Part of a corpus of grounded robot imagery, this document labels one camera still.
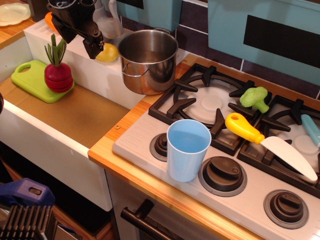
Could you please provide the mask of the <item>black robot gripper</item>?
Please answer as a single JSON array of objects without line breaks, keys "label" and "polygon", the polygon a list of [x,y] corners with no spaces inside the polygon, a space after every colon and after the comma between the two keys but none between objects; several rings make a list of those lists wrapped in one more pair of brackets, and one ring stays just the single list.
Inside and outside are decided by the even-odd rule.
[{"label": "black robot gripper", "polygon": [[49,0],[52,23],[60,36],[69,44],[77,35],[84,38],[83,45],[94,60],[104,50],[104,37],[93,20],[95,0]]}]

